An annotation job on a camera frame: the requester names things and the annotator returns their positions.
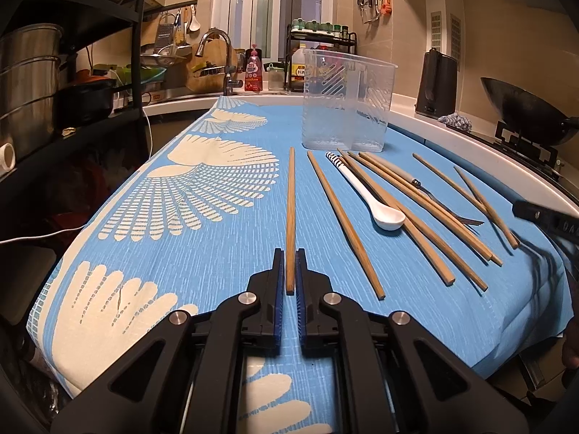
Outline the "black spice rack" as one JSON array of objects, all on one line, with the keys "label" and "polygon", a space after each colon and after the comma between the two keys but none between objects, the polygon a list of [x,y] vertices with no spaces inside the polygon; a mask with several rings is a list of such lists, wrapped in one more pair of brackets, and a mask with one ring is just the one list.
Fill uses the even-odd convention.
[{"label": "black spice rack", "polygon": [[357,54],[357,33],[342,26],[341,31],[333,33],[325,30],[305,29],[289,24],[286,29],[284,42],[284,89],[289,92],[302,92],[304,80],[298,83],[291,82],[291,55],[304,43],[306,50],[323,50],[330,52]]}]

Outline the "black electric kettle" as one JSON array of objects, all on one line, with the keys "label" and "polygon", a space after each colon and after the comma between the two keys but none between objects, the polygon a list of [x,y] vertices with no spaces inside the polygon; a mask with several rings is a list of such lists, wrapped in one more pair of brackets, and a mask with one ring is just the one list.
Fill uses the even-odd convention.
[{"label": "black electric kettle", "polygon": [[415,112],[438,119],[455,112],[458,63],[436,48],[425,53]]}]

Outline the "wooden chopstick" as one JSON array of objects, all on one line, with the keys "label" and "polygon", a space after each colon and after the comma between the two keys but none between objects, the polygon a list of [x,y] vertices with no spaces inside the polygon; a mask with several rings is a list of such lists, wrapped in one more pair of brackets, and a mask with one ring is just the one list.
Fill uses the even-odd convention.
[{"label": "wooden chopstick", "polygon": [[477,238],[474,233],[467,229],[467,227],[459,222],[456,218],[452,217],[450,213],[445,212],[440,206],[436,205],[431,199],[427,199],[426,196],[418,192],[415,187],[410,185],[407,181],[401,178],[399,175],[395,174],[393,171],[385,166],[382,166],[377,160],[372,160],[369,154],[362,153],[353,154],[349,153],[349,156],[362,163],[369,170],[372,170],[379,177],[382,177],[387,182],[390,182],[394,187],[396,187],[400,192],[404,193],[407,197],[412,199],[420,207],[427,210],[433,217],[449,230],[451,230],[461,241],[467,244],[473,251],[477,252],[486,261],[492,261],[493,263],[502,266],[502,260],[491,251],[479,238]]},{"label": "wooden chopstick", "polygon": [[489,286],[487,283],[476,275],[476,272],[469,267],[466,261],[459,257],[458,254],[453,251],[437,233],[434,233],[434,231],[432,231],[424,221],[421,221],[420,218],[416,217],[415,214],[411,213],[411,211],[404,207],[404,205],[400,204],[400,202],[390,195],[390,193],[386,192],[386,190],[374,181],[372,177],[369,177],[361,167],[356,165],[352,157],[345,156],[342,151],[339,151],[339,153],[342,154],[341,159],[348,165],[356,177],[360,179],[382,203],[399,210],[405,215],[405,221],[403,224],[404,229],[433,266],[435,271],[437,271],[441,276],[441,280],[444,281],[445,285],[453,285],[455,283],[455,276],[452,274],[447,264],[434,250],[433,246],[436,246],[447,258],[449,258],[451,262],[481,291],[486,292],[488,290]]},{"label": "wooden chopstick", "polygon": [[418,162],[420,162],[424,167],[427,167],[427,169],[431,170],[432,173],[437,174],[438,177],[440,177],[444,182],[446,182],[450,187],[452,187],[456,192],[458,192],[463,198],[465,198],[468,202],[470,202],[481,213],[483,213],[486,217],[489,217],[485,206],[481,202],[479,202],[472,194],[468,193],[464,188],[455,183],[446,174],[442,173],[441,170],[438,170],[436,167],[432,166],[431,163],[428,163],[416,153],[413,153],[412,157],[415,160],[418,160]]},{"label": "wooden chopstick", "polygon": [[375,269],[365,251],[365,248],[357,235],[352,223],[350,222],[345,210],[342,207],[342,204],[339,203],[337,196],[335,196],[335,192],[332,190],[331,185],[328,182],[328,179],[325,177],[325,174],[322,172],[321,167],[319,166],[318,162],[315,159],[314,154],[311,151],[307,151],[307,158],[315,171],[315,174],[318,177],[318,181],[320,181],[321,186],[330,202],[330,205],[335,213],[339,221],[339,225],[342,228],[343,233],[345,234],[346,240],[353,251],[354,256],[356,257],[357,261],[360,263],[361,268],[363,269],[370,285],[373,288],[373,291],[376,297],[383,301],[386,298],[385,290],[380,283],[379,277],[376,274]]},{"label": "wooden chopstick", "polygon": [[401,227],[404,228],[423,255],[433,266],[435,271],[438,272],[438,275],[441,276],[441,280],[444,281],[444,284],[451,286],[451,284],[455,283],[455,277],[452,275],[451,271],[427,243],[424,236],[413,227],[413,224],[406,218],[406,215],[403,212],[393,207],[389,207],[376,199],[350,170],[341,157],[335,157],[335,159],[332,160],[332,163],[366,202],[373,220],[379,228],[382,228],[385,231],[395,231]]},{"label": "wooden chopstick", "polygon": [[295,294],[295,148],[289,148],[286,229],[286,292]]},{"label": "wooden chopstick", "polygon": [[458,173],[458,175],[461,177],[461,179],[465,182],[465,184],[468,186],[468,188],[471,190],[472,194],[478,200],[478,202],[484,206],[488,217],[502,231],[502,233],[506,237],[506,240],[508,241],[509,245],[513,249],[517,249],[519,247],[519,241],[513,235],[513,233],[510,231],[510,229],[507,227],[507,225],[504,223],[504,221],[498,215],[498,213],[495,211],[495,209],[490,205],[490,203],[487,201],[487,199],[476,188],[474,183],[465,175],[465,173],[459,167],[455,167],[455,170]]}]

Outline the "blue white dish cloth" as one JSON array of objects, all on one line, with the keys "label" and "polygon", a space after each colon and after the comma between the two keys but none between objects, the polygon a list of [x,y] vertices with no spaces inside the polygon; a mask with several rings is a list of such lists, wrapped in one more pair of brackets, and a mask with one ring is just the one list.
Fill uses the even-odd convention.
[{"label": "blue white dish cloth", "polygon": [[471,121],[466,116],[459,115],[459,113],[440,116],[438,122],[461,132],[469,133],[472,131]]}]

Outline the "chrome kitchen faucet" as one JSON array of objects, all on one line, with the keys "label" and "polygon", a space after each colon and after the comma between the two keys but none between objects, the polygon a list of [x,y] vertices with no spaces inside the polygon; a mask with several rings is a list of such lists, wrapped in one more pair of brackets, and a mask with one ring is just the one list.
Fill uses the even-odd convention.
[{"label": "chrome kitchen faucet", "polygon": [[223,95],[233,96],[234,90],[240,87],[240,81],[237,80],[237,64],[233,61],[233,45],[231,38],[226,31],[217,27],[210,27],[206,33],[201,36],[194,55],[201,58],[204,55],[206,45],[214,39],[222,40],[225,44],[221,59],[223,62]]}]

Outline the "black wok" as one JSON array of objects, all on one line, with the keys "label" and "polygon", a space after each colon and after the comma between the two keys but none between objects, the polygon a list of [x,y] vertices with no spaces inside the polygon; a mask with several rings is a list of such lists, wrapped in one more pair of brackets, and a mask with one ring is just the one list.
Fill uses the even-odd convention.
[{"label": "black wok", "polygon": [[500,119],[521,137],[551,147],[578,134],[577,116],[567,116],[542,98],[505,81],[483,76],[481,82]]}]

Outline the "large steel pot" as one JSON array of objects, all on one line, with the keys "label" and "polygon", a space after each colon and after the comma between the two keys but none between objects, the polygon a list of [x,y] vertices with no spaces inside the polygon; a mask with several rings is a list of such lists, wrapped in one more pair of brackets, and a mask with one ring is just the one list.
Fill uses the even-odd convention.
[{"label": "large steel pot", "polygon": [[62,29],[45,22],[1,39],[1,142],[26,157],[53,133]]}]

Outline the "red dish soap bottle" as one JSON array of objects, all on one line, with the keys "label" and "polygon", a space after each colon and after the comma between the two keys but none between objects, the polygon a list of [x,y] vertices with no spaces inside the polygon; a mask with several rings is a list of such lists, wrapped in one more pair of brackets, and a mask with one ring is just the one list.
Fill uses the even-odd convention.
[{"label": "red dish soap bottle", "polygon": [[255,93],[263,90],[262,62],[255,44],[252,45],[249,56],[246,58],[244,90]]}]

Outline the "black metal shelf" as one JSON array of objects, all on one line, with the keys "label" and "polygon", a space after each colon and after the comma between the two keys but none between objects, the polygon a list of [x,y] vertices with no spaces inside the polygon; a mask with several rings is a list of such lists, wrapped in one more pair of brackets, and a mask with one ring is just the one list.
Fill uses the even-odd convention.
[{"label": "black metal shelf", "polygon": [[[18,159],[12,144],[10,161],[2,161],[1,177],[12,179],[41,167],[51,167],[59,155],[69,156],[73,149],[86,145],[101,133],[118,129],[125,123],[142,120],[142,99],[139,80],[139,40],[145,0],[8,0],[1,1],[1,39],[24,26],[54,24],[62,29],[58,56],[58,90],[53,101],[53,133],[50,139]],[[97,96],[84,84],[74,85],[77,75],[77,54],[87,46],[115,33],[132,29],[131,72],[132,99],[115,116],[109,113],[90,115],[99,108]]]}]

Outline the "white ceramic spoon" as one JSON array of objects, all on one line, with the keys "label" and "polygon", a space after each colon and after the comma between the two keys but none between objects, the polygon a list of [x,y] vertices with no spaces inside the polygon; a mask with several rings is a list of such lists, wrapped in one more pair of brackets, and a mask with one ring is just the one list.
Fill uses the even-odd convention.
[{"label": "white ceramic spoon", "polygon": [[346,163],[337,155],[332,152],[327,152],[325,153],[325,156],[364,200],[371,216],[373,217],[373,221],[379,226],[379,228],[382,228],[385,231],[395,231],[402,227],[406,219],[403,212],[389,207],[376,199],[367,187],[347,167]]}]

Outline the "clear plastic utensil holder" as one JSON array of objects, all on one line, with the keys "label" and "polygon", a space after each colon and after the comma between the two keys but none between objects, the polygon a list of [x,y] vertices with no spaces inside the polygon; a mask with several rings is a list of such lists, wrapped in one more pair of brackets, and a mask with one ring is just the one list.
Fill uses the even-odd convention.
[{"label": "clear plastic utensil holder", "polygon": [[305,51],[302,145],[380,152],[397,66],[368,57]]}]

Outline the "blue patterned table mat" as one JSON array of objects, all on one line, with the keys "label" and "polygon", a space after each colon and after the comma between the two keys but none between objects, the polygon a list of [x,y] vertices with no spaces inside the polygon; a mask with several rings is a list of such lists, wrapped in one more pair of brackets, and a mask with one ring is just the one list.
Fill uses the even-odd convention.
[{"label": "blue patterned table mat", "polygon": [[378,228],[367,206],[322,151],[312,152],[379,277],[380,301],[351,250],[301,142],[301,107],[220,99],[140,167],[73,241],[26,322],[32,341],[72,396],[170,311],[203,314],[244,291],[284,247],[288,157],[295,148],[296,244],[309,268],[366,311],[408,311],[481,376],[525,347],[560,334],[572,316],[568,261],[554,241],[512,214],[515,200],[571,210],[544,179],[474,140],[393,115],[381,154],[423,181],[458,214],[480,212],[455,183],[459,167],[514,233],[495,224],[477,237],[486,261],[427,210],[397,200],[437,233],[489,286],[455,265],[447,286],[402,230]]}]

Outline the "yellow oil bottle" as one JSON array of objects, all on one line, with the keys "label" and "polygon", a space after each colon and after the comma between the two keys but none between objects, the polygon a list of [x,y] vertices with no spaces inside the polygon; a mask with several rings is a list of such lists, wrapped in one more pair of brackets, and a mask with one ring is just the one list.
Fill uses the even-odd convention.
[{"label": "yellow oil bottle", "polygon": [[306,46],[300,43],[298,49],[291,55],[291,82],[298,83],[304,80],[305,76],[305,51]]}]

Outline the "dish drying rack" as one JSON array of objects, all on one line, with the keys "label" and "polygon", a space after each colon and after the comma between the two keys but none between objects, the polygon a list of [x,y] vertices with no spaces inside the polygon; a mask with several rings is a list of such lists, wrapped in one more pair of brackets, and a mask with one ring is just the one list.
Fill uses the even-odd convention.
[{"label": "dish drying rack", "polygon": [[[139,40],[140,91],[149,95],[167,85],[167,72],[182,66],[193,53],[193,36],[199,31],[195,0],[146,13]],[[112,33],[84,49],[87,69],[116,83],[124,102],[132,99],[132,29]]]}]

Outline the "black gas stove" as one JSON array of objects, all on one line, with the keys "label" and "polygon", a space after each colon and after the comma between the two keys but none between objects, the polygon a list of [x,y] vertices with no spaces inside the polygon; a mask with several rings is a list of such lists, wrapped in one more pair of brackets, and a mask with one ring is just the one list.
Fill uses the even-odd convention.
[{"label": "black gas stove", "polygon": [[511,130],[502,120],[491,128],[490,133],[473,127],[468,136],[578,195],[578,170],[561,157],[556,147],[532,142]]}]

